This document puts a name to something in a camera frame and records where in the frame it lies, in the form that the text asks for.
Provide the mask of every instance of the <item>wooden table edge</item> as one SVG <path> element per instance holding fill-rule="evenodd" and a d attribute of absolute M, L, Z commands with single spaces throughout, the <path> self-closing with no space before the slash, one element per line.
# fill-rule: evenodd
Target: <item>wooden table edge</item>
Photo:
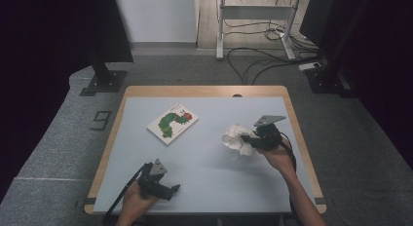
<path fill-rule="evenodd" d="M 310 184 L 313 190 L 314 197 L 319 199 L 321 203 L 316 203 L 316 207 L 319 213 L 326 212 L 326 204 L 323 200 L 323 195 L 319 187 L 319 181 L 316 176 L 316 172 L 311 161 L 307 145 L 304 140 L 304 136 L 301 133 L 301 129 L 295 115 L 294 108 L 292 106 L 291 99 L 288 94 L 288 90 L 284 86 L 130 86 L 127 87 L 125 94 L 123 96 L 121 105 L 119 106 L 118 113 L 116 115 L 113 127 L 109 134 L 108 140 L 106 142 L 105 149 L 100 159 L 99 166 L 97 168 L 96 175 L 94 176 L 94 182 L 92 184 L 91 190 L 89 192 L 88 198 L 86 200 L 84 211 L 89 214 L 94 213 L 94 201 L 97 197 L 97 192 L 100 188 L 103 176 L 107 167 L 107 161 L 109 159 L 110 153 L 112 152 L 112 147 L 118 132 L 118 128 L 122 121 L 122 116 L 124 113 L 125 103 L 129 96 L 165 96 L 165 97 L 190 97 L 190 96 L 222 96 L 222 97 L 232 97 L 235 94 L 240 94 L 241 96 L 282 96 L 288 117 L 291 121 L 291 126 L 294 130 L 295 137 L 300 149 L 301 157 L 303 163 L 306 166 L 307 174 L 310 178 Z"/>

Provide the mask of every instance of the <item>white wall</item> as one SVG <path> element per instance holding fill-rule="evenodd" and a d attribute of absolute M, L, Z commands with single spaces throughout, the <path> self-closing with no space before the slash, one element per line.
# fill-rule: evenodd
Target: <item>white wall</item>
<path fill-rule="evenodd" d="M 117 0 L 130 43 L 197 40 L 198 0 Z"/>

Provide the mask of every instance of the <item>children's picture book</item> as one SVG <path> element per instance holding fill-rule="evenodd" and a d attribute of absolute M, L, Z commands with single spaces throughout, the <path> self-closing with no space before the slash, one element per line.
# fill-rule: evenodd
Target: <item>children's picture book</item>
<path fill-rule="evenodd" d="M 183 105 L 177 103 L 170 110 L 166 111 L 149 124 L 147 129 L 168 146 L 197 121 L 198 116 Z"/>

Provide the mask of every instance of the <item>black metal base plate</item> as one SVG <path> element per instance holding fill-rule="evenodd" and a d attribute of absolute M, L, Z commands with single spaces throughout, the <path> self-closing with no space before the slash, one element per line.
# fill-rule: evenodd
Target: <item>black metal base plate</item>
<path fill-rule="evenodd" d="M 127 71 L 110 71 L 110 74 L 112 74 L 111 80 L 106 84 L 97 81 L 97 77 L 94 75 L 89 85 L 82 89 L 79 96 L 94 96 L 96 93 L 117 93 L 121 89 Z"/>
<path fill-rule="evenodd" d="M 338 78 L 332 83 L 326 83 L 326 74 L 320 70 L 306 70 L 305 74 L 310 83 L 311 90 L 314 94 L 339 94 L 343 91 Z"/>

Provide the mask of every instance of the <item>caterpillar illustration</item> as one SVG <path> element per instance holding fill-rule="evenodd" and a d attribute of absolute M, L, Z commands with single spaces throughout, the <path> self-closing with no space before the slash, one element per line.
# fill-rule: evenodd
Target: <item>caterpillar illustration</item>
<path fill-rule="evenodd" d="M 190 113 L 186 113 L 183 110 L 180 112 L 183 113 L 182 116 L 178 116 L 176 113 L 170 112 L 161 119 L 158 126 L 163 133 L 163 137 L 172 138 L 173 133 L 172 133 L 172 127 L 170 126 L 170 123 L 176 122 L 178 124 L 184 125 L 192 119 L 192 115 Z"/>

